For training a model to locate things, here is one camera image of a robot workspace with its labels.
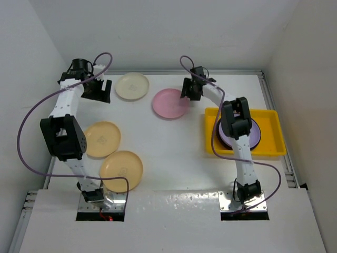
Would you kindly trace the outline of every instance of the plate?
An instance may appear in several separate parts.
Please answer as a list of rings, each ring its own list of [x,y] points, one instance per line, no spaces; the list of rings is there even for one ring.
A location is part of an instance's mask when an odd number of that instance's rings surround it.
[[[115,152],[121,142],[121,132],[112,122],[101,121],[88,127],[84,132],[87,140],[87,154],[106,157]]]
[[[221,119],[218,121],[216,127],[217,127],[216,135],[219,141],[221,142],[221,144],[223,144],[226,148],[232,150],[230,139],[229,137],[225,135],[225,133],[223,132],[221,128]],[[252,128],[251,128],[251,133],[249,134],[250,149],[253,150],[254,148],[256,148],[256,146],[260,143],[260,140],[261,140],[261,130],[258,124],[252,119]]]
[[[145,75],[141,73],[127,73],[115,84],[118,96],[127,100],[136,100],[145,96],[150,83]]]
[[[100,175],[102,178],[125,177],[129,182],[129,190],[132,190],[142,180],[142,160],[130,151],[115,152],[105,159]],[[103,180],[103,183],[111,191],[127,191],[126,182],[123,179]]]
[[[166,119],[177,119],[184,115],[189,108],[189,99],[180,98],[181,91],[165,89],[159,91],[152,100],[153,110]]]
[[[219,108],[205,109],[205,148],[209,154],[213,154],[211,138],[218,111]],[[274,110],[250,109],[250,114],[252,120],[257,123],[261,130],[260,143],[251,151],[252,156],[278,157],[285,155],[286,148],[277,112]],[[226,148],[218,138],[214,138],[214,148],[218,154],[234,154],[233,150]]]

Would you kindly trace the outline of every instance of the cable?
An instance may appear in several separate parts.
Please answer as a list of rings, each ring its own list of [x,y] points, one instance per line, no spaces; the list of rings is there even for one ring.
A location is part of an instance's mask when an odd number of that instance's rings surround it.
[[[193,75],[193,76],[195,76],[195,77],[198,77],[199,79],[205,81],[206,83],[212,85],[213,87],[216,87],[217,89],[219,89],[219,90],[222,92],[221,102],[220,102],[219,109],[218,109],[217,114],[216,114],[215,122],[214,122],[214,125],[213,125],[213,130],[212,130],[211,146],[212,146],[212,151],[213,151],[213,153],[214,153],[217,157],[222,158],[222,159],[225,159],[225,160],[239,161],[239,162],[249,162],[249,163],[254,163],[254,164],[258,164],[258,165],[263,165],[263,166],[271,167],[271,168],[273,168],[273,169],[277,172],[277,174],[278,174],[278,176],[279,176],[279,183],[277,184],[277,187],[276,187],[275,190],[274,190],[268,197],[266,197],[263,201],[261,201],[261,202],[255,204],[255,205],[253,205],[253,206],[247,207],[247,208],[245,208],[245,209],[241,209],[241,210],[238,210],[238,211],[235,211],[235,212],[231,212],[231,214],[232,214],[232,215],[236,215],[236,214],[239,214],[239,213],[247,212],[248,210],[257,207],[258,205],[260,205],[260,204],[262,204],[263,202],[269,200],[272,196],[275,195],[275,193],[279,190],[279,188],[280,188],[280,186],[281,186],[281,182],[282,182],[281,174],[280,174],[279,170],[278,170],[275,166],[273,166],[273,165],[271,165],[271,164],[263,163],[263,162],[254,162],[254,161],[244,160],[244,159],[239,159],[239,158],[224,157],[224,156],[222,156],[222,155],[220,155],[220,154],[218,154],[218,153],[216,152],[216,150],[215,150],[215,148],[214,148],[214,137],[215,137],[215,132],[216,132],[216,123],[217,123],[218,120],[219,120],[219,116],[220,116],[220,113],[221,113],[222,104],[223,104],[223,102],[224,102],[224,100],[225,100],[225,91],[224,91],[222,88],[220,88],[219,86],[217,86],[216,84],[210,82],[209,80],[207,80],[207,79],[205,79],[205,78],[203,78],[203,77],[201,77],[201,76],[198,76],[198,75],[194,74],[194,73],[191,72],[189,69],[187,69],[187,67],[185,67],[185,65],[184,65],[183,62],[182,62],[182,59],[183,59],[183,58],[189,59],[189,60],[192,62],[193,66],[194,66],[194,63],[193,63],[193,61],[192,61],[192,59],[191,59],[190,57],[188,57],[188,56],[186,56],[186,55],[182,55],[182,56],[180,57],[180,59],[179,59],[179,62],[180,62],[180,64],[181,64],[181,66],[183,67],[183,69],[185,69],[185,70],[186,70],[187,72],[189,72],[191,75]]]
[[[202,67],[203,69],[205,69],[207,71],[207,79],[210,77],[210,72],[208,69],[206,69],[205,67]]]
[[[89,72],[89,75],[90,75],[90,77],[92,77],[92,76],[94,76],[94,64],[92,64],[92,62],[91,62],[91,61],[87,61],[87,62],[89,62],[89,63],[90,63],[90,66],[91,66],[91,71]]]
[[[106,217],[102,214],[102,208],[100,208],[100,217],[106,220]]]
[[[73,63],[70,64],[69,68],[67,69],[67,72],[69,72],[69,70],[72,68]]]
[[[95,62],[97,61],[97,59],[99,57],[101,57],[102,55],[109,55],[110,56],[110,60],[107,64],[107,66],[102,70],[100,71],[99,73],[97,73],[96,75],[88,78],[88,79],[85,79],[83,81],[80,81],[78,83],[75,83],[75,84],[72,84],[70,86],[67,87],[67,90],[70,89],[70,88],[73,88],[73,87],[76,87],[78,85],[81,85],[81,84],[84,84],[86,82],[90,82],[91,80],[94,80],[95,78],[97,78],[98,76],[100,76],[101,74],[103,74],[111,65],[112,63],[112,60],[113,60],[113,57],[112,57],[112,54],[109,53],[109,52],[104,52],[104,53],[101,53],[99,54],[96,58],[95,58],[95,61],[93,64],[95,64]],[[43,173],[43,172],[39,172],[35,169],[33,169],[32,167],[30,167],[26,161],[24,160],[23,156],[22,156],[22,153],[21,153],[21,147],[20,147],[20,139],[21,139],[21,134],[22,134],[22,129],[23,129],[23,126],[25,125],[28,117],[32,114],[32,112],[40,105],[42,104],[44,101],[46,101],[47,99],[50,99],[51,97],[57,95],[57,94],[60,94],[62,92],[64,92],[66,89],[61,89],[59,91],[56,91],[48,96],[46,96],[45,98],[41,99],[39,102],[36,103],[36,105],[34,105],[26,114],[26,116],[23,118],[22,122],[21,122],[21,125],[19,127],[19,131],[17,133],[17,139],[16,139],[16,149],[17,149],[17,153],[19,155],[19,158],[21,160],[21,162],[23,163],[23,165],[29,169],[31,172],[37,174],[37,175],[40,175],[40,176],[44,176],[44,177],[58,177],[58,178],[83,178],[83,177],[86,177],[86,178],[89,178],[89,179],[93,179],[93,180],[117,180],[117,179],[123,179],[125,180],[126,182],[126,197],[125,197],[125,206],[124,206],[124,211],[123,211],[123,214],[125,215],[125,210],[126,210],[126,204],[127,204],[127,199],[128,199],[128,192],[129,192],[129,181],[125,178],[125,177],[112,177],[112,178],[98,178],[98,177],[91,177],[91,176],[84,176],[84,175],[68,175],[68,174],[52,174],[52,173]]]
[[[237,200],[235,199],[235,186],[236,186],[236,178],[235,178],[235,180],[234,180],[234,185],[233,185],[233,200],[234,200],[235,202],[240,202],[240,201],[237,201]]]

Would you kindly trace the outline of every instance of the black bracket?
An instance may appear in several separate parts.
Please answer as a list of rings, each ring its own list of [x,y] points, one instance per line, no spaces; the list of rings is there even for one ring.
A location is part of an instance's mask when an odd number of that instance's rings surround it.
[[[86,59],[73,59],[72,65],[66,72],[62,73],[60,80],[57,82],[60,84],[61,81],[65,81],[67,79],[75,79],[84,81],[89,78],[89,75],[93,75],[93,73],[88,70],[88,63],[91,64]],[[91,80],[83,84],[84,92],[82,94],[82,98],[97,100],[105,103],[110,103],[110,92],[111,92],[112,81],[106,80],[105,90],[102,90],[103,81],[101,80]]]
[[[82,191],[79,182],[77,182],[76,186],[81,191],[85,202],[94,203],[104,201],[103,189],[99,188],[94,191]]]
[[[237,183],[237,196],[240,200],[240,203],[243,204],[246,200],[249,200],[255,196],[260,195],[262,192],[261,185],[258,180],[256,180],[253,184],[245,184],[242,186],[241,184]]]
[[[86,151],[86,138],[74,116],[67,114],[59,118],[50,116],[41,119],[40,128],[52,156],[60,161],[82,159]],[[66,135],[58,135],[61,129],[65,130]]]
[[[194,67],[190,69],[193,74],[207,79],[204,74],[204,68],[202,66]],[[206,82],[194,75],[191,75],[191,79],[184,78],[183,89],[181,90],[180,98],[188,97],[191,101],[200,101],[201,96],[203,96],[202,87]],[[208,79],[210,82],[216,82],[215,79]]]
[[[252,128],[252,119],[246,98],[237,98],[225,101],[221,109],[221,127],[227,137],[239,139],[249,135]]]

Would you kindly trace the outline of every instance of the white wall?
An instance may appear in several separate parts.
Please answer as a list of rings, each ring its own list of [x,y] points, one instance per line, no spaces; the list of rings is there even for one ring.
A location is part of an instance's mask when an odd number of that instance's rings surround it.
[[[302,0],[267,68],[296,167],[329,252],[337,252],[337,2]]]
[[[298,0],[30,0],[63,59],[113,53],[114,69],[261,68]]]
[[[0,252],[7,252],[27,190],[43,185],[17,156],[17,130],[29,108],[58,89],[66,65],[28,0],[2,0],[0,24]],[[47,101],[32,115],[22,138],[24,157],[40,171],[50,157],[39,120],[52,106]]]

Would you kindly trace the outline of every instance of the white table surface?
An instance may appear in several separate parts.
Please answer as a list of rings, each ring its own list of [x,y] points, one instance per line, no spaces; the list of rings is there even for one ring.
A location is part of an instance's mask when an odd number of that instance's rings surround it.
[[[130,192],[124,222],[75,221],[80,193],[76,179],[51,178],[40,190],[21,253],[39,252],[325,252],[304,189],[289,189],[281,159],[267,161],[281,170],[282,185],[267,202],[269,221],[221,221],[214,189],[225,190],[236,176],[235,163],[208,155],[204,147],[207,99],[192,103],[175,121],[151,109],[161,89],[180,89],[184,75],[148,75],[146,97],[126,102],[114,92],[111,104],[81,100],[77,120],[85,130],[108,120],[122,131],[119,150],[137,153],[144,163],[141,183]],[[215,75],[221,87],[248,98],[250,108],[266,109],[256,75]],[[111,77],[115,82],[119,76]],[[103,160],[90,161],[98,173]],[[277,185],[269,167],[255,166],[266,195]],[[56,162],[53,173],[70,173]]]
[[[185,75],[147,75],[150,90],[142,99],[127,102],[114,89],[111,103],[81,99],[77,121],[83,130],[98,121],[111,121],[121,130],[122,141],[118,150],[130,150],[143,161],[144,174],[135,190],[209,190],[227,186],[236,177],[233,161],[215,158],[205,152],[204,110],[216,107],[210,100],[191,102],[190,110],[182,118],[169,121],[160,119],[152,111],[153,96],[165,88],[181,89]],[[109,76],[115,83],[121,76]],[[266,109],[259,79],[256,75],[213,75],[217,84],[233,95],[245,96],[252,109]],[[104,159],[90,159],[88,169],[98,172]],[[269,160],[283,170],[281,159]],[[269,167],[255,166],[265,190],[277,185],[277,175]],[[70,169],[56,161],[53,173],[67,174]],[[282,173],[282,187],[287,188]],[[51,178],[49,189],[77,191],[75,178]]]

